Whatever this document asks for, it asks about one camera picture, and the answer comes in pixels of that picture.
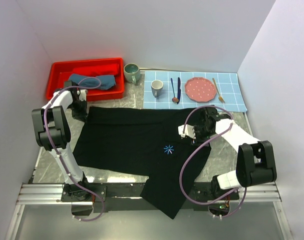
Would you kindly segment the black t shirt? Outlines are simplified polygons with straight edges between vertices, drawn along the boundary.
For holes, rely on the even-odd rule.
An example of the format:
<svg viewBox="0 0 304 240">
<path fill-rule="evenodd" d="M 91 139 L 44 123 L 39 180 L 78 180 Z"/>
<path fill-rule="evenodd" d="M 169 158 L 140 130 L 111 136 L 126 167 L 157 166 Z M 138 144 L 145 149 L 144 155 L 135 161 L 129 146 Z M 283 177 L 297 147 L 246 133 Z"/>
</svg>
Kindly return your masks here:
<svg viewBox="0 0 304 240">
<path fill-rule="evenodd" d="M 146 176 L 141 197 L 169 192 L 179 201 L 190 192 L 211 148 L 198 149 L 178 134 L 197 124 L 200 111 L 91 107 L 73 154 L 78 165 Z"/>
</svg>

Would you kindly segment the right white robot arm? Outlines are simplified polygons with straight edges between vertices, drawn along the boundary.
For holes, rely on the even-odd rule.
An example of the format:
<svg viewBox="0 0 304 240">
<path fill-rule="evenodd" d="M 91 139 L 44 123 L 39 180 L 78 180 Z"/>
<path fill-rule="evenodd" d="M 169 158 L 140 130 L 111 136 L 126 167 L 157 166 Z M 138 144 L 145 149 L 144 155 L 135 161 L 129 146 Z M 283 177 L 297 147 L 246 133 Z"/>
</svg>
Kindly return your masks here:
<svg viewBox="0 0 304 240">
<path fill-rule="evenodd" d="M 200 122 L 193 124 L 192 143 L 199 146 L 228 128 L 231 129 L 221 137 L 237 153 L 236 169 L 212 178 L 210 192 L 216 199 L 224 198 L 230 189 L 270 183 L 277 177 L 272 144 L 253 137 L 214 107 L 200 111 Z"/>
</svg>

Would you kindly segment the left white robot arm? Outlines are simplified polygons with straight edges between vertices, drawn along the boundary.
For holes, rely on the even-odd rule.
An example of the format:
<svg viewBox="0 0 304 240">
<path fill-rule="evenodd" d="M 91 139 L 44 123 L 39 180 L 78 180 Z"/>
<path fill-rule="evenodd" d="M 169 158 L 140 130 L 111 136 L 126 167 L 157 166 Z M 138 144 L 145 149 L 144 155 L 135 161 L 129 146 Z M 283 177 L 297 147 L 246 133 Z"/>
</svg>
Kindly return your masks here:
<svg viewBox="0 0 304 240">
<path fill-rule="evenodd" d="M 64 88 L 57 90 L 45 106 L 32 111 L 37 144 L 54 157 L 64 175 L 65 184 L 75 185 L 73 195 L 80 201 L 90 197 L 91 188 L 72 153 L 71 131 L 65 111 L 71 109 L 74 118 L 85 122 L 87 92 L 86 87 L 67 81 Z"/>
</svg>

